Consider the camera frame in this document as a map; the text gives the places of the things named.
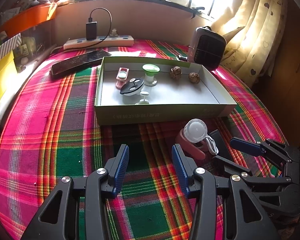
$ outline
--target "orange plastic bin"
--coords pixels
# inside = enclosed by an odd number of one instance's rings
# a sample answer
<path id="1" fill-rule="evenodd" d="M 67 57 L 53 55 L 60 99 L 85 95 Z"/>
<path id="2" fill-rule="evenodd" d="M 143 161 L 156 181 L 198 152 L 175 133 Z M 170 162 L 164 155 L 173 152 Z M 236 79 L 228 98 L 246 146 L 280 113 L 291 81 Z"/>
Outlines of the orange plastic bin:
<path id="1" fill-rule="evenodd" d="M 0 27 L 0 32 L 5 31 L 11 38 L 42 22 L 53 19 L 56 16 L 56 8 L 55 2 L 31 7 L 6 21 Z"/>

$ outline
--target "yellow box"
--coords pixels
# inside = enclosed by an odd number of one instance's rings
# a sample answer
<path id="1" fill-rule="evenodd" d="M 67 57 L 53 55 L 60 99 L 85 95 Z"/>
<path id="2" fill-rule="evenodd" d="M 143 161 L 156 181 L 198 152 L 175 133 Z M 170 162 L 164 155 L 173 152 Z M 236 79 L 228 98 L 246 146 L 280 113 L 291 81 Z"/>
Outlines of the yellow box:
<path id="1" fill-rule="evenodd" d="M 0 60 L 0 99 L 17 80 L 18 73 L 13 58 L 13 52 L 10 51 Z"/>

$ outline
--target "power strip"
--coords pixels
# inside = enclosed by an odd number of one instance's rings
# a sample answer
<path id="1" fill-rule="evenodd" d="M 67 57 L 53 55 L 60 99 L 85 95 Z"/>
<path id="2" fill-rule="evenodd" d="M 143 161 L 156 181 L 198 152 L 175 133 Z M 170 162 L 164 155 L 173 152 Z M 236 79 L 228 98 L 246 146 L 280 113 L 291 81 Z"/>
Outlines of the power strip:
<path id="1" fill-rule="evenodd" d="M 133 46 L 134 39 L 131 36 L 124 35 L 124 36 L 118 36 L 116 38 L 107 37 L 104 41 L 101 43 L 92 46 L 94 43 L 97 43 L 101 40 L 103 40 L 105 36 L 97 37 L 95 40 L 87 41 L 86 38 L 76 39 L 76 40 L 70 40 L 67 41 L 63 45 L 63 49 L 80 49 L 84 48 L 86 46 L 90 46 L 90 48 L 100 48 L 100 47 L 129 47 Z"/>

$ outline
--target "tablecloth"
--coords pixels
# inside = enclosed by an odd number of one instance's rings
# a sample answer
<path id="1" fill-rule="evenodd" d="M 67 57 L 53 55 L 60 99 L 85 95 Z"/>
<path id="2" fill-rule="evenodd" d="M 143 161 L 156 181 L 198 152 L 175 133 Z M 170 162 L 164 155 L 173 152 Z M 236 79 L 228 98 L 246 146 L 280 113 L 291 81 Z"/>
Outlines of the tablecloth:
<path id="1" fill-rule="evenodd" d="M 135 41 L 133 47 L 105 48 L 114 55 L 176 59 L 187 47 Z M 88 176 L 130 148 L 122 192 L 106 202 L 114 240 L 188 239 L 194 201 L 182 194 L 171 162 L 174 139 L 188 120 L 99 126 L 94 113 L 98 67 L 52 80 L 53 63 L 84 53 L 59 53 L 47 59 L 23 87 L 0 139 L 0 221 L 20 239 L 38 207 L 63 176 Z M 260 100 L 223 67 L 215 76 L 237 102 L 228 117 L 204 120 L 218 129 L 234 161 L 255 176 L 276 176 L 261 157 L 233 150 L 233 136 L 252 142 L 272 138 L 286 142 Z M 84 200 L 80 204 L 80 239 L 84 239 Z M 218 198 L 216 239 L 222 236 L 222 202 Z"/>

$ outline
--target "cabinet handle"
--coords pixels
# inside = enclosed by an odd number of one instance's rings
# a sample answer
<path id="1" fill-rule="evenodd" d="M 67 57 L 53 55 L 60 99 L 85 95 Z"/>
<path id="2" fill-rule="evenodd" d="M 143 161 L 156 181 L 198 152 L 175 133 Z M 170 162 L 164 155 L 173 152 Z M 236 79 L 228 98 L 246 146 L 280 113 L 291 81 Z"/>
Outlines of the cabinet handle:
<path id="1" fill-rule="evenodd" d="M 299 68 L 300 68 L 300 63 L 298 65 L 297 69 L 296 69 L 296 73 L 299 71 Z"/>

